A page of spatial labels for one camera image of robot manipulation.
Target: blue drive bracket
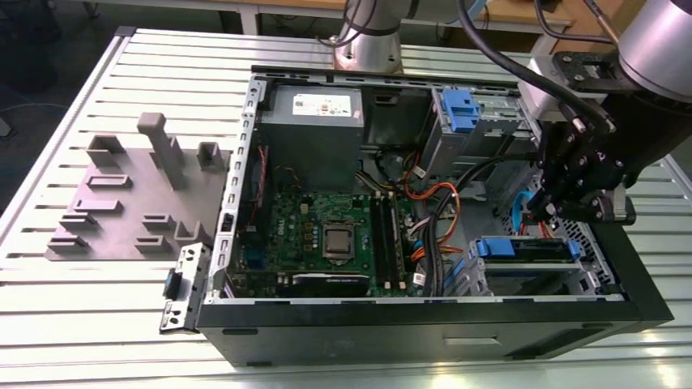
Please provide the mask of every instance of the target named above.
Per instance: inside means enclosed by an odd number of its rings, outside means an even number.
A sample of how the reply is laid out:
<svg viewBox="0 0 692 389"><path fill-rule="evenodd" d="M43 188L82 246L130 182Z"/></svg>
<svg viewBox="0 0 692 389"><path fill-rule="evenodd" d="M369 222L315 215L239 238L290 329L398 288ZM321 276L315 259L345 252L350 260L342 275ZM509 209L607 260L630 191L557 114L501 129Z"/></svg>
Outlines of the blue drive bracket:
<svg viewBox="0 0 692 389"><path fill-rule="evenodd" d="M443 91L443 108L450 116L453 131L467 134L477 130L481 119L481 105L469 91Z"/></svg>
<svg viewBox="0 0 692 389"><path fill-rule="evenodd" d="M526 238L521 237L517 238L517 242L521 242L522 240L526 241ZM526 249L521 249L522 252L518 252L515 245L513 242L515 241L515 238L513 237L483 237L475 241L475 245L471 244L471 255L478 255L479 257L489 259L489 258L517 258L521 255L527 255ZM562 255L569 255L570 258L577 261L579 258L582 258L582 245L581 243L574 239L567 239L565 241L567 244L563 249L555 249L557 252L557 259Z"/></svg>

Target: robotic arm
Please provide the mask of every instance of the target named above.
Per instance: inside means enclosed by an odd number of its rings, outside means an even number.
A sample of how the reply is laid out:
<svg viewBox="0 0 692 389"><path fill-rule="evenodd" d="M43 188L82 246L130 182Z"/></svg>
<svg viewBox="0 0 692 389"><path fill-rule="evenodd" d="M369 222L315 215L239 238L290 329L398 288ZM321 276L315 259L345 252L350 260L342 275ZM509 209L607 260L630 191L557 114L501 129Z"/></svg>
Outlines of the robotic arm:
<svg viewBox="0 0 692 389"><path fill-rule="evenodd" d="M481 13L486 2L465 1L473 17ZM337 66L349 71L393 73L402 68L402 20L449 24L459 17L453 0L351 0L345 19L341 37L331 43Z"/></svg>
<svg viewBox="0 0 692 389"><path fill-rule="evenodd" d="M351 2L342 35L333 40L337 66L398 71L402 19L459 20L490 59L523 80L523 98L542 121L542 188L530 202L533 217L634 223L626 189L692 134L692 0L649 0L618 50L557 53L542 66L535 58L534 72L493 50L475 31L473 17L485 0ZM559 118L545 115L547 107L559 110Z"/></svg>

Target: green circuit board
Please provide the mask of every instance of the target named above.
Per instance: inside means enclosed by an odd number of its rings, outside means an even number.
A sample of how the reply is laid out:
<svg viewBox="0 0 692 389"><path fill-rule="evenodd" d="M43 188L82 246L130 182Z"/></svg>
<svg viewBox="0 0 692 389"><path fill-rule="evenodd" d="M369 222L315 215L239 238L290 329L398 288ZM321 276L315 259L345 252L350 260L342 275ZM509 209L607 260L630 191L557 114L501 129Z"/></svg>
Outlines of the green circuit board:
<svg viewBox="0 0 692 389"><path fill-rule="evenodd" d="M254 297L275 297L278 274L322 271L369 276L371 297L409 295L407 289L386 289L377 282L371 201L370 195L277 194L263 264L246 271ZM401 209L410 212L409 201ZM353 229L354 258L347 261L325 258L325 229L330 228ZM246 256L251 255L258 253L246 250Z"/></svg>
<svg viewBox="0 0 692 389"><path fill-rule="evenodd" d="M301 203L307 214L301 212ZM323 225L353 226L357 258L343 266L323 259ZM370 247L370 197L349 194L281 194L273 209L267 270L373 272L374 253Z"/></svg>

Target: aluminum work table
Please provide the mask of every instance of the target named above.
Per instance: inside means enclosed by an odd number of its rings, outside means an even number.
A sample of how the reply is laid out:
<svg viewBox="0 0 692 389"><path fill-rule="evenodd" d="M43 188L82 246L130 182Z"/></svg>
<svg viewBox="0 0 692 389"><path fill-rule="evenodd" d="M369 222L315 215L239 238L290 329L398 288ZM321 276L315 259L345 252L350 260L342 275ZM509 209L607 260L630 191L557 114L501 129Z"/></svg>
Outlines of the aluminum work table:
<svg viewBox="0 0 692 389"><path fill-rule="evenodd" d="M149 147L137 121L159 111L183 148L211 141L233 150L254 64L329 68L331 55L289 38L155 30L114 38L0 219L0 384L692 387L692 187L671 157L630 191L639 222L627 231L677 319L551 361L237 370L202 336L158 334L175 261L50 262L93 137L118 134L125 147ZM406 46L403 64L409 74L513 80L473 50Z"/></svg>

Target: metal frame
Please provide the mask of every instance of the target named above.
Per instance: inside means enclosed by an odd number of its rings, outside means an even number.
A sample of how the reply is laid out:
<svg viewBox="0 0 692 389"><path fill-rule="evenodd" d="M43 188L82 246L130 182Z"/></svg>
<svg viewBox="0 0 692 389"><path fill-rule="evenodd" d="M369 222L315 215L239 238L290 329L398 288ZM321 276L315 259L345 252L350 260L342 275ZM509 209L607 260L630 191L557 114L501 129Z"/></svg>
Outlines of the metal frame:
<svg viewBox="0 0 692 389"><path fill-rule="evenodd" d="M215 0L99 0L98 2L119 5L131 6L166 6L174 8L187 8L194 10L211 10L211 11L231 11L241 14L241 20L243 23L243 34L246 35L261 35L259 16L261 14L277 14L277 15L297 15L297 16L311 16L317 18L331 18L342 19L342 10L330 10L325 8L311 8L306 6L277 6L273 4L249 4L243 2L227 2ZM405 20L407 24L425 24L447 28L459 28L459 21L453 24L435 24L431 22L423 22L419 20ZM549 24L557 32L565 32L570 26L570 22L565 20L549 19ZM483 20L475 21L478 28L483 27ZM490 21L489 30L494 31L509 31L509 32L529 32L539 34L539 40L531 50L533 54L550 54L558 39L549 36L539 24L525 24L511 22L494 22Z"/></svg>
<svg viewBox="0 0 692 389"><path fill-rule="evenodd" d="M306 71L293 73L281 68L267 67L254 68L261 72L250 83L249 100L243 111L246 123L243 128L249 134L245 144L241 147L249 149L251 142L251 129L255 128L255 118L269 91L267 85L277 85L286 82L291 85L334 84L339 86L379 85L385 84L378 76L353 76L353 73L339 71ZM407 76L390 76L387 84L397 85L398 88L437 88L437 83L445 85L465 85L465 80L459 79L411 79ZM231 196L235 196L233 205L222 210L222 215L234 216L234 224L238 223L238 204L241 203L241 188L243 187L245 164L247 162L247 152L238 153L237 163L241 163L241 170L237 177L230 177ZM226 284L226 267L233 259L233 250L238 250L235 243L235 229L223 231L222 225L225 217L221 217L215 250L211 258L211 265L202 263L198 268L210 266L207 275L207 298L199 307L199 317L197 329L209 337L215 347L229 360L239 365L255 363L295 363L297 356L291 356L293 351L298 350L298 344L306 342L307 347L301 351L301 359L307 364L319 361L314 355L315 349L310 344L315 339L307 339L309 334L317 330L322 336L321 341L338 342L339 339L354 339L353 347L358 350L362 357L353 356L353 350L335 352L333 363L361 363L362 361L403 361L399 360L398 351L375 351L367 339L371 332L386 329L387 339L402 344L402 355L411 355L411 350L406 346L407 327L430 326L429 331L438 333L442 337L450 331L450 326L459 328L473 328L477 323L485 323L494 328L495 336L506 339L509 334L523 336L523 326L527 323L555 323L558 330L547 328L547 334L539 338L535 344L525 346L519 350L513 350L509 354L494 354L495 358L506 359L535 359L555 357L566 353L575 347L589 344L597 340L611 336L614 333L629 333L642 331L673 320L673 314L667 304L655 287L654 281L646 271L642 261L638 259L638 252L633 247L627 234L622 227L614 225L593 226L594 235L602 251L615 269L615 274L621 277L623 293L610 296L570 296L562 299L541 297L434 297L434 298L359 298L359 299L251 299L251 298L221 298L221 291ZM581 268L579 264L566 265L570 268ZM197 282L205 277L198 273ZM374 304L350 304L353 300L362 303L370 301ZM445 301L446 304L434 304L435 301ZM359 328L377 328L375 330L361 330ZM574 331L574 336L554 335ZM271 351L257 352L249 348L261 347L261 344L275 344L277 353ZM439 351L429 351L423 347L417 352L418 357L429 356L437 360L447 356ZM386 360L370 359L370 354L387 356ZM266 359L254 360L249 358L261 357Z"/></svg>

